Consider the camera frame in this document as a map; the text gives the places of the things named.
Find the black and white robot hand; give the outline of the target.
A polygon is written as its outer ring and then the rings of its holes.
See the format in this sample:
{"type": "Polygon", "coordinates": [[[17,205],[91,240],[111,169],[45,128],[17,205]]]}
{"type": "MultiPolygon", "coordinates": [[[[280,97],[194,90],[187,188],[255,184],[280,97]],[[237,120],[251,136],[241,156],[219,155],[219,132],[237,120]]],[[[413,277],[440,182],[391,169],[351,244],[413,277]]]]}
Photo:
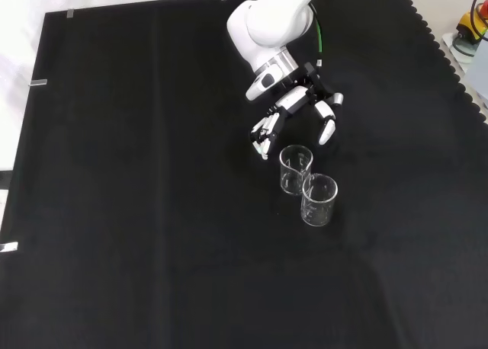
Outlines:
{"type": "Polygon", "coordinates": [[[342,106],[344,96],[328,88],[320,78],[318,68],[307,62],[298,78],[291,82],[266,115],[250,132],[250,139],[256,152],[266,160],[285,122],[302,107],[311,105],[323,120],[318,144],[327,144],[338,127],[336,110],[342,106]]]}

